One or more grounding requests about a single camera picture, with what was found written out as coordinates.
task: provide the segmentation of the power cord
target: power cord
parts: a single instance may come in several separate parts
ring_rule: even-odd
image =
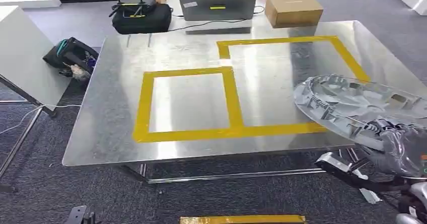
[[[254,12],[254,14],[260,14],[260,13],[262,13],[262,12],[265,11],[265,7],[263,7],[263,6],[255,6],[255,8],[258,8],[258,7],[262,8],[262,10],[260,12]]]
[[[237,20],[237,21],[213,20],[213,21],[206,22],[204,24],[190,25],[190,26],[187,26],[187,27],[184,27],[184,28],[172,29],[172,30],[169,30],[168,32],[176,31],[176,30],[181,30],[181,29],[188,29],[188,28],[191,28],[191,27],[203,26],[203,25],[206,25],[206,24],[214,23],[214,22],[238,23],[238,22],[243,22],[243,21],[246,21],[246,20],[247,19],[242,19],[242,20]]]
[[[10,127],[10,128],[8,128],[8,129],[6,129],[6,130],[3,130],[3,131],[1,131],[0,132],[0,135],[2,135],[3,133],[5,133],[5,132],[8,132],[8,131],[10,131],[10,130],[12,130],[12,129],[15,129],[15,128],[17,128],[17,127],[19,127],[19,126],[21,126],[21,124],[24,122],[24,119],[28,116],[28,115],[30,115],[32,112],[35,112],[35,111],[37,111],[38,109],[40,109],[40,108],[42,108],[42,107],[59,107],[59,108],[63,108],[63,107],[81,107],[81,105],[66,105],[66,106],[56,106],[56,105],[49,105],[49,104],[46,104],[46,105],[42,105],[42,106],[39,106],[39,107],[36,107],[36,108],[34,108],[33,110],[31,110],[31,111],[29,111],[27,114],[25,114],[24,115],[24,117],[21,119],[21,121],[17,124],[17,125],[15,125],[15,126],[13,126],[13,127]]]

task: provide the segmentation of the gray carpet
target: gray carpet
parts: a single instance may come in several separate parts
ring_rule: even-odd
[[[427,82],[427,17],[400,0],[318,0],[323,21],[359,20],[423,82]],[[62,5],[27,10],[53,41],[76,36],[101,46],[114,33],[107,18],[113,3]],[[60,105],[79,104],[84,91],[72,83]],[[0,99],[16,98],[0,87]],[[0,129],[16,124],[25,107],[0,106]],[[395,211],[384,203],[370,205],[360,192],[325,174],[240,180],[161,184],[146,187],[104,167],[61,165],[77,108],[59,109],[55,118],[38,120],[1,183],[20,188],[0,194],[0,223],[62,223],[72,207],[92,205],[103,223],[178,223],[180,216],[302,214],[309,223],[393,223]],[[0,135],[0,159],[21,129]],[[153,164],[153,177],[238,173],[304,168],[321,153],[237,156],[214,160]]]

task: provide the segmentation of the laptop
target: laptop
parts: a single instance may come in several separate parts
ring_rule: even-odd
[[[256,0],[180,0],[187,21],[252,19]]]

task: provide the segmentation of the yellow tape rectangle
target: yellow tape rectangle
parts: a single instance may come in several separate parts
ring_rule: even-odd
[[[242,215],[181,217],[180,224],[306,223],[300,215]]]
[[[221,59],[230,59],[229,46],[251,45],[251,44],[274,44],[274,43],[295,43],[329,41],[335,47],[347,66],[352,70],[356,78],[369,81],[369,76],[356,62],[350,52],[336,36],[313,36],[294,38],[273,38],[254,40],[232,40],[217,42]],[[154,79],[160,77],[195,76],[201,74],[222,74],[224,90],[226,95],[227,110],[230,128],[208,129],[208,130],[188,130],[171,132],[149,132],[151,104],[153,99]],[[269,126],[245,126],[240,108],[239,96],[237,93],[236,81],[233,68],[230,66],[200,69],[182,69],[165,71],[148,71],[144,73],[139,108],[136,117],[133,138],[137,142],[162,142],[181,140],[202,140],[220,138],[242,138],[269,135],[303,134],[325,132],[326,129],[315,122],[269,125]]]
[[[353,58],[344,44],[337,36],[308,36],[308,37],[293,37],[293,38],[273,38],[273,39],[250,39],[250,40],[230,40],[218,41],[218,52],[221,59],[230,59],[229,46],[234,45],[252,45],[252,44],[277,44],[277,43],[302,43],[329,41],[335,47],[336,51],[345,61],[347,66],[353,71],[357,79],[361,81],[370,81],[369,76],[363,71],[362,67]]]

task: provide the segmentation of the white cable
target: white cable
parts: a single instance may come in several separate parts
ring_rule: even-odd
[[[6,130],[1,131],[1,132],[0,132],[0,135],[2,135],[3,133],[5,133],[5,132],[7,132],[7,131],[10,131],[10,130],[12,130],[12,129],[15,129],[15,128],[17,128],[17,127],[21,126],[21,124],[24,122],[24,119],[25,119],[28,115],[30,115],[32,112],[37,111],[38,109],[40,109],[40,108],[42,108],[42,107],[46,107],[46,106],[48,106],[48,107],[59,107],[59,108],[63,108],[63,107],[81,107],[81,105],[73,105],[73,104],[71,104],[71,105],[66,105],[66,106],[55,106],[55,105],[49,105],[49,104],[46,104],[46,105],[42,105],[42,106],[36,107],[36,108],[34,108],[33,110],[29,111],[27,114],[25,114],[25,115],[24,115],[24,117],[22,117],[21,121],[18,123],[18,125],[15,125],[15,126],[13,126],[13,127],[10,127],[10,128],[8,128],[8,129],[6,129]]]

